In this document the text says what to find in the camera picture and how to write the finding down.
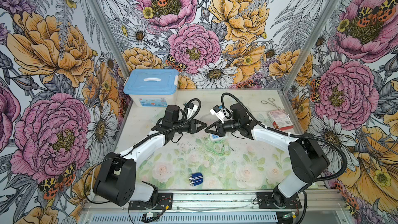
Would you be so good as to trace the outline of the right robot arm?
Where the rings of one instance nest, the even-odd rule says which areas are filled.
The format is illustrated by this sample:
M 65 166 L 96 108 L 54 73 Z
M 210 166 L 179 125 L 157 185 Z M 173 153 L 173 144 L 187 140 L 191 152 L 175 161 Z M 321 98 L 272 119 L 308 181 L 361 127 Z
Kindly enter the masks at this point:
M 264 142 L 288 152 L 292 173 L 273 190 L 272 200 L 276 207 L 285 207 L 295 194 L 311 186 L 330 165 L 329 159 L 311 135 L 293 135 L 265 126 L 239 103 L 231 106 L 229 119 L 219 105 L 213 107 L 210 113 L 218 120 L 205 129 L 206 133 L 224 137 L 227 133 L 237 131 L 244 138 Z

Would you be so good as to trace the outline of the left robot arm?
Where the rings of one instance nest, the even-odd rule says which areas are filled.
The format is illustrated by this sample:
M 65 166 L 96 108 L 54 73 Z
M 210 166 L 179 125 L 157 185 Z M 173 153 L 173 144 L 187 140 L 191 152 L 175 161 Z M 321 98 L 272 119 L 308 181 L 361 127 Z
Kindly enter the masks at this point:
M 158 187 L 138 182 L 137 169 L 156 150 L 170 142 L 176 133 L 196 134 L 204 130 L 206 123 L 196 119 L 200 109 L 197 101 L 186 104 L 183 109 L 169 105 L 164 116 L 143 140 L 120 153 L 110 152 L 105 156 L 93 193 L 118 206 L 139 202 L 147 208 L 154 208 L 159 200 Z

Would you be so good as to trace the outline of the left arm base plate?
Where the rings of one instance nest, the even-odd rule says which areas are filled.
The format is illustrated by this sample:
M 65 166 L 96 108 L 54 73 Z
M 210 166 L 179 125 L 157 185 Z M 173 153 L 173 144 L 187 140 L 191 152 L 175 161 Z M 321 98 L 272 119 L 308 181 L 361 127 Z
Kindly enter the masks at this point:
M 171 192 L 155 193 L 149 201 L 131 201 L 129 203 L 130 211 L 146 211 L 146 210 L 164 210 L 168 206 L 168 209 L 172 208 L 173 196 Z

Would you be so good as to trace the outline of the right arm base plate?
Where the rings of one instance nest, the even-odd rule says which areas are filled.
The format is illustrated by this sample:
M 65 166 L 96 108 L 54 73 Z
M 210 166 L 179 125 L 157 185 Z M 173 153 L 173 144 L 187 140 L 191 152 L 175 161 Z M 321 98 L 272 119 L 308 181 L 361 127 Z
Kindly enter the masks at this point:
M 298 193 L 290 198 L 271 191 L 260 191 L 256 193 L 257 203 L 260 209 L 300 209 L 302 204 Z

